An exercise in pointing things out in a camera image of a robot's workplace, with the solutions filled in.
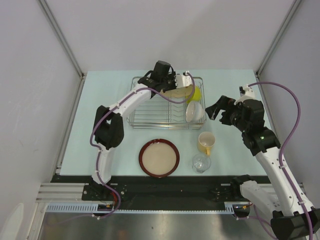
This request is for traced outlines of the beige bird pattern plate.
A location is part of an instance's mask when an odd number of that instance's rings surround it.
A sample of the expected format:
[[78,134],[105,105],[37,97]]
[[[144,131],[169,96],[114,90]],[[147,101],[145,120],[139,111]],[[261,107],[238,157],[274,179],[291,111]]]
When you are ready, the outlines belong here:
[[160,93],[162,95],[164,95],[167,98],[170,99],[186,99],[189,97],[189,95],[192,93],[193,90],[193,85],[189,85],[186,87],[182,87],[182,88],[177,88],[177,89],[173,89],[173,90],[168,90],[166,92],[161,91]]

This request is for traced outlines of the lime green bowl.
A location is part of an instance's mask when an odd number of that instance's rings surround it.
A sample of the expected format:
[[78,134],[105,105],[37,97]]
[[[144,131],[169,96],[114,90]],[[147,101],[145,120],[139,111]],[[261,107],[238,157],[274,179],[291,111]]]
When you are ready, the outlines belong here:
[[189,104],[191,101],[200,101],[202,98],[202,94],[201,94],[201,90],[199,87],[195,87],[195,90],[194,90],[194,94],[192,95],[192,97],[187,101],[187,103]]

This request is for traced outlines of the white bowl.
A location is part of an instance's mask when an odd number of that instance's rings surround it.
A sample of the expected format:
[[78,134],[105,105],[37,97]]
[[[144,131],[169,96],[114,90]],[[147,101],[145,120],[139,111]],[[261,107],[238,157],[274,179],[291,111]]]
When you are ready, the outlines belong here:
[[202,105],[198,101],[192,100],[186,108],[186,122],[190,123],[199,121],[204,116],[204,112],[205,110]]

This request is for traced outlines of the metal wire dish rack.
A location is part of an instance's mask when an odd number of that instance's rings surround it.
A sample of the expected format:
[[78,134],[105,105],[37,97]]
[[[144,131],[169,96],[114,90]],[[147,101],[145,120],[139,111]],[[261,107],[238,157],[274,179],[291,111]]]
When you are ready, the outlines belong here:
[[140,129],[191,129],[199,130],[207,121],[206,115],[197,121],[186,122],[188,103],[172,103],[155,95],[137,107],[127,122]]

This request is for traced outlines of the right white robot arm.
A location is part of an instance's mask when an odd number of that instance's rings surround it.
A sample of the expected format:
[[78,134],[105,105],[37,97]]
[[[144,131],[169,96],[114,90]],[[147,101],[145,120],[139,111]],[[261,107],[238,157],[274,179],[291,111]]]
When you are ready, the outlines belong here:
[[222,124],[240,130],[244,145],[266,172],[276,194],[273,197],[252,177],[242,175],[233,180],[231,196],[252,202],[267,217],[277,239],[312,237],[320,228],[320,210],[303,193],[280,154],[279,140],[265,126],[263,103],[253,98],[237,102],[223,95],[205,111],[212,120],[221,113]]

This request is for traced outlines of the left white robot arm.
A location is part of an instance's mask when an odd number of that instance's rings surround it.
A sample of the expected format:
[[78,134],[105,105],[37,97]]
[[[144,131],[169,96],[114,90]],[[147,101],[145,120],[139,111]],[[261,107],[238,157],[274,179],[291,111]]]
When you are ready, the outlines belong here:
[[104,183],[111,179],[113,150],[124,139],[124,120],[140,104],[153,98],[157,93],[174,90],[176,73],[173,67],[165,61],[156,62],[154,69],[148,71],[138,80],[137,85],[121,100],[105,107],[99,106],[96,110],[93,130],[90,136],[90,145],[98,149],[98,156],[92,179],[97,184],[93,194],[100,200],[110,196],[111,188]]

